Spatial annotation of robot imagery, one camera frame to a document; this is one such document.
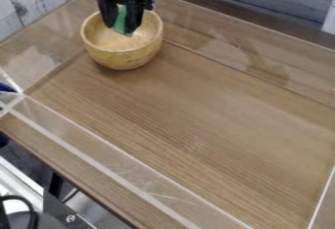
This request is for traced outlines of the green rectangular block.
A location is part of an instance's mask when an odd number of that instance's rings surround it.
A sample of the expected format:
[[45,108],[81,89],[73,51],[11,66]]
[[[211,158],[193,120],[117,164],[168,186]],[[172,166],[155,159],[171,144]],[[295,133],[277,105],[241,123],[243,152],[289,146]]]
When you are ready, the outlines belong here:
[[[125,25],[125,3],[127,3],[127,1],[128,0],[125,0],[124,3],[119,4],[119,8],[117,8],[119,12],[117,12],[117,17],[116,17],[112,29],[117,33],[120,33],[123,35],[127,35],[127,36],[131,36],[135,31],[131,34],[127,34],[125,30],[124,30],[124,25]],[[143,0],[143,4],[144,4],[144,12],[153,10],[153,0]]]

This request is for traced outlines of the light wooden bowl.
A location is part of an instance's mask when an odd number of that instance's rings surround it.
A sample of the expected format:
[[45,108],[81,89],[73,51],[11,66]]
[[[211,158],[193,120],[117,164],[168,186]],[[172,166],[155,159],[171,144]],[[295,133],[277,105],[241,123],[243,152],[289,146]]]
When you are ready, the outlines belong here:
[[80,28],[85,50],[108,69],[136,69],[156,56],[163,45],[164,23],[153,11],[144,13],[143,23],[131,36],[104,26],[100,12],[92,13]]

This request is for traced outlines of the black table leg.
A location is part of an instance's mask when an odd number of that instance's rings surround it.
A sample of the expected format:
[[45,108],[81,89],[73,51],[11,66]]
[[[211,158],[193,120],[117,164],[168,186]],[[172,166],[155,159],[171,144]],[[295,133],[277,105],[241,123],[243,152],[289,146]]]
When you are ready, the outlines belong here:
[[48,193],[55,198],[60,197],[63,183],[64,183],[63,178],[56,173],[52,173],[52,175],[51,175],[51,181],[49,181],[49,186],[48,186]]

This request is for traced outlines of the clear acrylic tray wall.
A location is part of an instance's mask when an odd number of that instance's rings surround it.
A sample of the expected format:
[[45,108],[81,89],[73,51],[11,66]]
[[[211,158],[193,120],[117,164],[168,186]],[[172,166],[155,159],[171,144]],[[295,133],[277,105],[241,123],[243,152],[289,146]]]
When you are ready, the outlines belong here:
[[0,132],[137,229],[335,229],[335,35],[156,0],[143,67],[96,64],[71,0],[0,41]]

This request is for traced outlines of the black metal base plate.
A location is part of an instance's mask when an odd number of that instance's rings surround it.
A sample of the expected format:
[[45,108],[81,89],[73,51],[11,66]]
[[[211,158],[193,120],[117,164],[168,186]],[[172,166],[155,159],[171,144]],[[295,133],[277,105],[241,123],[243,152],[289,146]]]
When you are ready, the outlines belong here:
[[99,229],[67,205],[77,193],[79,190],[72,191],[68,196],[60,200],[48,190],[45,190],[43,192],[43,212],[60,222],[64,229]]

